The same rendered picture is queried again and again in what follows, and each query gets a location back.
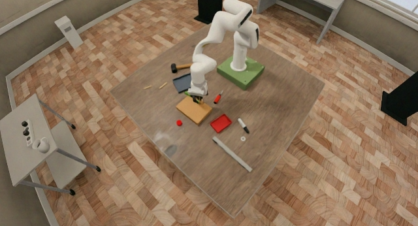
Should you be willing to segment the tan wooden bench board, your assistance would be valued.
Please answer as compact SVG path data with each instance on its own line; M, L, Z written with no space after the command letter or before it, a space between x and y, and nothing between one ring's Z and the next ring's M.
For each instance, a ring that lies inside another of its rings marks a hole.
M197 104L197 102L193 102L193 98L190 96L187 96L181 103L179 103L176 106L176 109L196 125L199 125L200 122L212 111L212 108L206 103L201 105L200 103Z

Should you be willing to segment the red shallow tray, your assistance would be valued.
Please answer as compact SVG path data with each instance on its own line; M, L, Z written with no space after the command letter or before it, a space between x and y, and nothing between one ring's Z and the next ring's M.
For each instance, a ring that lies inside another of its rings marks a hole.
M222 114L220 117L218 117L216 120L210 123L212 128L217 132L221 132L226 127L228 127L230 124L232 124L232 121L225 115Z

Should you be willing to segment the grey flat bar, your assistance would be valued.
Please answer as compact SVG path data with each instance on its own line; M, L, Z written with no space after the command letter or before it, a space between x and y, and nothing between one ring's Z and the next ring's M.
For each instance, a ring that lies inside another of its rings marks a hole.
M243 162L243 160L241 160L241 158L239 158L235 153L233 153L228 147L226 147L226 145L224 145L224 143L222 143L218 138L214 137L212 139L218 146L220 146L224 151L227 151L228 154L235 159L242 167L244 167L246 170L248 170L249 172L252 170L251 167L249 167L245 162Z

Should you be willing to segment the black rubber mallet with wooden handle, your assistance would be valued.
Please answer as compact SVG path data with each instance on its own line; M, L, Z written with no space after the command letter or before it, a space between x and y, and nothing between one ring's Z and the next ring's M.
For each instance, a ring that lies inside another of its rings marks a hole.
M193 63L187 64L187 65L176 66L176 64L173 63L173 64L171 64L172 73L177 73L177 69L182 69L182 68L190 67L190 66L192 66L192 64Z

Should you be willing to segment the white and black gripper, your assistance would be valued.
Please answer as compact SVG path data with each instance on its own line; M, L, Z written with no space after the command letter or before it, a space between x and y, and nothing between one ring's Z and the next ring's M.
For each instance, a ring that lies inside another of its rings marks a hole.
M207 83L204 83L204 85L202 86L202 90L204 91L204 96L205 95L208 95L208 86L207 86ZM200 101L202 100L202 98L203 97L201 97L201 96L196 96L197 97L197 99L199 100L199 97L200 97Z

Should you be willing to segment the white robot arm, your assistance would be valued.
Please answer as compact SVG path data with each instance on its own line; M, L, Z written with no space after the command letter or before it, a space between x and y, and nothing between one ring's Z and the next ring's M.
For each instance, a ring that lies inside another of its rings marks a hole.
M208 36L195 48L191 66L193 85L188 89L188 95L204 96L202 86L207 83L204 75L214 70L217 63L202 54L202 51L207 44L221 43L226 29L235 32L233 62L231 62L231 69L234 71L240 72L246 69L247 48L253 50L259 43L259 26L249 21L253 7L238 0L224 0L223 7L227 12L219 11L215 14Z

